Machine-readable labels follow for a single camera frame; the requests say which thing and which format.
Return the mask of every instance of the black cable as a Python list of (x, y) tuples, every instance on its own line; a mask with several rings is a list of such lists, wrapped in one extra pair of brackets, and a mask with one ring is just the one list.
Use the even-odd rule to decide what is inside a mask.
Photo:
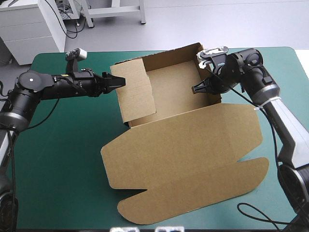
[[(258, 218), (258, 217), (253, 217), (253, 216), (251, 216), (251, 215), (249, 215), (249, 214), (246, 214), (245, 212), (243, 212), (243, 211), (240, 209), (240, 206), (241, 206), (241, 205), (247, 205), (247, 206), (251, 207), (252, 209), (254, 209), (254, 210), (256, 210), (257, 212), (259, 212), (261, 215), (263, 215), (264, 217), (266, 217), (267, 220), (261, 219), (261, 218)], [(237, 209), (238, 209), (238, 211), (240, 211), (241, 214), (243, 214), (243, 215), (246, 216), (246, 217), (249, 217), (249, 218), (252, 218), (252, 219), (258, 220), (258, 221), (264, 221), (264, 222), (270, 222), (270, 223), (272, 223), (272, 224), (274, 225), (274, 227), (276, 227), (277, 231), (280, 232), (280, 229), (279, 229), (279, 227), (276, 225), (275, 221), (273, 221), (269, 216), (267, 216), (265, 213), (263, 213), (261, 210), (259, 210), (258, 208), (254, 207), (253, 205), (250, 205), (250, 204), (248, 204), (248, 203), (239, 203), (239, 204), (237, 205)]]
[[(224, 86), (228, 87), (230, 90), (232, 90), (234, 93), (236, 93), (237, 95), (239, 95), (240, 97), (242, 97), (245, 101), (247, 101), (248, 103), (250, 103), (251, 105), (255, 106), (255, 107), (259, 107), (259, 105), (255, 104), (254, 102), (252, 102), (251, 100), (249, 100), (248, 98), (246, 98), (245, 96), (243, 96), (241, 93), (239, 93), (238, 91), (234, 90), (230, 85), (226, 84), (224, 82), (224, 80), (219, 77), (217, 74), (215, 74), (213, 71), (205, 68), (208, 72), (210, 72), (211, 74), (213, 74), (215, 77), (217, 77)], [(281, 174), (281, 171), (279, 169), (279, 162), (278, 162), (278, 147), (277, 147), (277, 139), (276, 139), (276, 134), (275, 134), (275, 129), (274, 129), (274, 126), (273, 126), (273, 123), (271, 122), (270, 118), (268, 117), (267, 113), (263, 110), (263, 109), (260, 109), (260, 111), (263, 113), (263, 115), (266, 117), (266, 119), (268, 120), (269, 122), (269, 125), (270, 125), (270, 128), (271, 128), (271, 132), (272, 132), (272, 137), (273, 137), (273, 142), (274, 142), (274, 153), (275, 153), (275, 162), (276, 162), (276, 167), (277, 167), (277, 171), (278, 171), (278, 174), (280, 175), (281, 179), (282, 179), (282, 182), (283, 184), (285, 185), (286, 189), (288, 190), (288, 192), (290, 193), (290, 195), (293, 197), (294, 201), (296, 202), (297, 206), (300, 208), (300, 210), (304, 213), (305, 217), (309, 220), (309, 216), (306, 214), (305, 210), (301, 207), (301, 205), (298, 203), (298, 201), (296, 200), (295, 196), (291, 193), (291, 191), (289, 190), (289, 188), (287, 187), (287, 184), (285, 183), (283, 177), (282, 177), (282, 174)]]
[(71, 37), (71, 36), (69, 36), (66, 32), (65, 32), (65, 30), (63, 29), (63, 27), (62, 27), (62, 25), (61, 25), (61, 23), (60, 23), (60, 20), (59, 20), (59, 18), (58, 18), (58, 16), (57, 16), (57, 14), (56, 14), (56, 12), (55, 12), (55, 10), (53, 9), (53, 7), (49, 4), (49, 2), (47, 1), (47, 0), (44, 0), (48, 5), (49, 5), (49, 7), (53, 10), (53, 12), (54, 12), (54, 14), (55, 14), (55, 16), (56, 16), (56, 18), (57, 18), (57, 20), (58, 20), (58, 23), (59, 23), (59, 25), (61, 26), (61, 29), (62, 29), (62, 31), (65, 33), (65, 35), (68, 37), (68, 38), (70, 38), (70, 39), (75, 39), (76, 37), (77, 37), (77, 28), (76, 28), (76, 34), (75, 34), (75, 36), (74, 37)]
[(16, 178), (15, 178), (15, 157), (14, 157), (14, 146), (12, 142), (12, 136), (10, 129), (7, 130), (9, 145), (10, 145), (10, 154), (11, 154), (11, 165), (12, 165), (12, 208), (11, 208), (11, 232), (14, 230), (14, 215), (15, 215), (15, 195), (16, 195)]
[[(262, 214), (263, 216), (265, 216), (265, 215), (264, 215), (263, 212), (261, 212), (261, 210), (259, 210), (258, 208), (254, 207), (253, 205), (251, 205), (251, 204), (249, 204), (249, 203), (241, 202), (241, 203), (238, 203), (238, 204), (237, 204), (237, 209), (238, 209), (238, 211), (239, 211), (241, 214), (243, 214), (244, 216), (249, 217), (249, 218), (252, 218), (252, 219), (254, 219), (254, 220), (258, 220), (258, 221), (270, 222), (269, 219), (266, 220), (266, 219), (262, 219), (262, 218), (259, 218), (259, 217), (254, 217), (254, 216), (252, 216), (252, 215), (246, 214), (245, 212), (243, 212), (243, 211), (240, 209), (240, 206), (241, 206), (241, 205), (249, 206), (249, 207), (253, 208), (254, 210), (256, 210), (257, 212), (259, 212), (260, 214)], [(275, 224), (281, 224), (281, 225), (298, 225), (298, 226), (304, 226), (304, 225), (302, 225), (302, 224), (291, 223), (291, 222), (284, 222), (284, 221), (274, 221), (274, 220), (271, 220), (271, 222), (273, 222), (273, 223), (275, 223)]]
[(9, 103), (10, 103), (10, 106), (9, 106), (9, 108), (11, 108), (13, 105), (12, 105), (12, 102), (11, 102), (11, 100), (10, 99), (8, 99), (8, 98), (5, 98), (5, 99), (0, 99), (0, 102), (6, 102), (6, 101), (8, 101)]
[[(65, 13), (65, 14), (67, 15), (67, 17), (69, 17), (69, 19), (72, 19), (64, 10), (62, 10), (62, 9), (58, 9), (58, 10), (60, 10), (60, 11), (63, 12), (63, 13)], [(68, 30), (68, 29), (67, 29), (67, 31), (68, 31), (68, 32), (72, 32), (72, 33), (79, 33), (79, 32), (82, 32), (82, 31), (84, 30), (85, 25), (86, 25), (86, 18), (84, 19), (84, 25), (83, 25), (82, 29), (80, 29), (79, 31), (77, 31), (77, 27), (75, 26), (76, 31), (71, 31), (71, 30)]]
[(3, 83), (2, 83), (2, 81), (0, 81), (0, 95), (3, 96), (3, 97), (8, 96), (8, 94), (6, 94), (6, 95), (3, 94)]
[(57, 101), (55, 102), (54, 107), (53, 107), (52, 110), (49, 112), (49, 114), (46, 116), (46, 118), (44, 118), (41, 122), (39, 122), (39, 123), (37, 123), (37, 124), (35, 124), (35, 125), (31, 126), (31, 127), (28, 127), (28, 128), (26, 128), (26, 129), (24, 129), (23, 131), (26, 131), (26, 130), (35, 128), (35, 127), (41, 125), (43, 122), (45, 122), (45, 121), (50, 117), (50, 115), (52, 115), (53, 111), (55, 110), (55, 108), (56, 108), (56, 106), (57, 106), (57, 104), (58, 104), (58, 102), (59, 102), (59, 100), (60, 100), (60, 98), (57, 99)]

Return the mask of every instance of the cardboard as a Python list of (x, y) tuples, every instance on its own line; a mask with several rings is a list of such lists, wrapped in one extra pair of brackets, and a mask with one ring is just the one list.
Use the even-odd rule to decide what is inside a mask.
[(264, 179), (268, 160), (258, 158), (206, 170), (162, 184), (118, 204), (137, 224), (153, 224), (252, 191)]
[(149, 189), (237, 162), (261, 141), (253, 107), (216, 104), (132, 127), (102, 156), (113, 189)]
[(221, 104), (220, 95), (193, 94), (208, 76), (195, 43), (111, 66), (126, 78), (117, 89), (130, 129), (105, 145), (110, 186), (147, 189), (118, 204), (119, 213), (151, 224), (245, 194), (257, 187), (268, 160), (237, 162), (262, 136), (250, 105)]

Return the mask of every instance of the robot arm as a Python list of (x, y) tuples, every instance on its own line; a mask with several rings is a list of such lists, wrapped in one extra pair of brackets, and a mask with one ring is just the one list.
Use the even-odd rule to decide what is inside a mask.
[(106, 72), (99, 76), (91, 69), (79, 71), (77, 62), (86, 59), (86, 56), (87, 52), (80, 48), (68, 52), (66, 73), (61, 75), (29, 70), (16, 79), (14, 89), (8, 94), (0, 111), (0, 232), (8, 231), (12, 222), (16, 226), (17, 219), (17, 200), (14, 218), (11, 219), (12, 184), (5, 174), (10, 160), (10, 145), (14, 145), (19, 133), (28, 128), (40, 101), (80, 96), (98, 97), (126, 85), (124, 78)]
[[(227, 55), (227, 47), (197, 54), (200, 68), (211, 65), (212, 74), (192, 87), (193, 93), (226, 93), (241, 85), (255, 105), (262, 107), (282, 141), (278, 155), (279, 182), (298, 216), (293, 222), (308, 224), (309, 215), (309, 133), (279, 97), (280, 88), (263, 66), (261, 53), (253, 48)], [(303, 231), (304, 228), (285, 231)]]

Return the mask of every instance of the box flap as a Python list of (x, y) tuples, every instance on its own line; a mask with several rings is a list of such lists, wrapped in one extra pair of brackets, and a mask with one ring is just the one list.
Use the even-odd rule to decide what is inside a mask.
[(113, 65), (111, 71), (126, 78), (126, 86), (116, 89), (123, 122), (156, 112), (151, 83), (141, 58)]
[(131, 222), (153, 224), (252, 191), (268, 166), (257, 158), (209, 169), (120, 201), (118, 211)]
[(112, 188), (149, 189), (236, 162), (261, 141), (252, 106), (219, 103), (133, 127), (101, 154)]

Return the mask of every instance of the green mat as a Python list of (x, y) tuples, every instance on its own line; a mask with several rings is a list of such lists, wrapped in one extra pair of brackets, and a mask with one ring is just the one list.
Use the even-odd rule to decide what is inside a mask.
[[(281, 87), (283, 101), (309, 128), (309, 81), (294, 50), (277, 47), (261, 48), (260, 51), (265, 66)], [(79, 65), (101, 73), (110, 71), (109, 66), (118, 61), (150, 53), (154, 52), (88, 53), (87, 60), (79, 62)], [(34, 59), (31, 69), (61, 74), (65, 72), (65, 66), (64, 54), (40, 54)], [(223, 95), (223, 102), (245, 103), (232, 92)], [(55, 100), (42, 101), (32, 124), (43, 119), (54, 103)], [(277, 181), (270, 127), (261, 113), (259, 119), (263, 143), (244, 158), (264, 156), (270, 160), (267, 177), (257, 189), (244, 196), (140, 228), (158, 225), (183, 225), (188, 229), (273, 228), (271, 224), (242, 216), (236, 209), (239, 202), (255, 205), (272, 219), (290, 221), (295, 215)], [(118, 214), (117, 203), (138, 191), (111, 189), (100, 155), (103, 145), (127, 129), (122, 123), (113, 91), (98, 98), (61, 99), (45, 123), (21, 133), (15, 146), (20, 204), (18, 228), (108, 229), (133, 226)]]

